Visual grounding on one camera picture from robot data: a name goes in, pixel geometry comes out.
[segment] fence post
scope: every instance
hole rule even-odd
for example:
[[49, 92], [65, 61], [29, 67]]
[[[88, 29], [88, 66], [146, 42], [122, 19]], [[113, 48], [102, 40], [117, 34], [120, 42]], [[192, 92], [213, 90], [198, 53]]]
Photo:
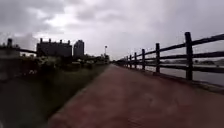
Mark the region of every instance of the fence post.
[[156, 72], [160, 73], [160, 45], [156, 43]]
[[137, 69], [137, 53], [135, 52], [135, 69]]
[[185, 33], [185, 40], [186, 40], [186, 52], [187, 52], [187, 70], [186, 70], [186, 79], [192, 80], [193, 79], [193, 49], [192, 49], [192, 39], [191, 33]]
[[132, 56], [130, 55], [130, 68], [132, 68]]
[[145, 70], [145, 49], [142, 49], [142, 70]]

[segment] building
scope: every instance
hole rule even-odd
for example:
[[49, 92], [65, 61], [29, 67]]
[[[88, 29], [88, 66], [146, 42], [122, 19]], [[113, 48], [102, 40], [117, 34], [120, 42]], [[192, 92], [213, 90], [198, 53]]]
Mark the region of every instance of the building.
[[72, 57], [72, 45], [68, 43], [43, 41], [37, 44], [37, 56]]
[[78, 40], [73, 47], [73, 57], [83, 57], [85, 54], [85, 44], [82, 40]]
[[7, 45], [2, 44], [0, 45], [0, 58], [8, 59], [8, 58], [18, 58], [20, 56], [20, 51], [10, 50], [10, 48], [20, 48], [19, 45], [13, 45], [13, 40], [8, 39]]

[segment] railing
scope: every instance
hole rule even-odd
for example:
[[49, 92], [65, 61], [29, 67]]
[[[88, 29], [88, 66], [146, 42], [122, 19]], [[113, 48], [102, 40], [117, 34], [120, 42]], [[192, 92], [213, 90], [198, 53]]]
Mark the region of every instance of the railing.
[[[142, 53], [137, 55], [135, 52], [134, 56], [130, 55], [129, 57], [125, 57], [118, 62], [124, 66], [132, 68], [134, 66], [137, 69], [137, 65], [142, 66], [142, 70], [145, 70], [146, 66], [151, 66], [156, 68], [156, 73], [160, 73], [160, 68], [170, 68], [170, 69], [180, 69], [186, 71], [186, 79], [192, 80], [193, 79], [193, 71], [200, 71], [200, 72], [211, 72], [211, 73], [224, 73], [224, 68], [221, 67], [199, 67], [193, 66], [193, 59], [194, 58], [214, 58], [214, 57], [224, 57], [224, 51], [217, 51], [217, 52], [209, 52], [209, 53], [193, 53], [192, 46], [201, 45], [205, 43], [215, 42], [224, 40], [224, 34], [213, 36], [210, 38], [204, 38], [200, 40], [192, 41], [191, 33], [185, 33], [185, 43], [173, 45], [167, 48], [160, 48], [160, 44], [156, 44], [156, 49], [154, 51], [145, 52], [145, 49], [142, 49]], [[170, 51], [179, 48], [186, 48], [186, 54], [180, 55], [170, 55], [170, 56], [160, 56], [161, 52]], [[146, 55], [156, 54], [156, 57], [146, 58]], [[167, 59], [185, 59], [185, 65], [164, 65], [161, 64], [161, 60]]]
[[27, 50], [27, 49], [20, 49], [20, 48], [10, 48], [10, 47], [0, 47], [0, 50], [9, 50], [9, 51], [19, 51], [19, 52], [26, 52], [26, 53], [33, 53], [37, 54], [36, 51]]

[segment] lamp post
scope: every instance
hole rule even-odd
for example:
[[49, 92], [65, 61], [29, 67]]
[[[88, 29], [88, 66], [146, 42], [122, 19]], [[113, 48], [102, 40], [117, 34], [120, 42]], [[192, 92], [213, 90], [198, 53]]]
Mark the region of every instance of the lamp post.
[[107, 46], [105, 46], [105, 56], [107, 55]]

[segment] paved path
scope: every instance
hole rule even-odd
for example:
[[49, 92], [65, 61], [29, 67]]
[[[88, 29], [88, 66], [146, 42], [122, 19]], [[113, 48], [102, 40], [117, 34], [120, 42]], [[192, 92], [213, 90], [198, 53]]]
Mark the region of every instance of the paved path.
[[49, 128], [224, 128], [224, 96], [110, 65]]

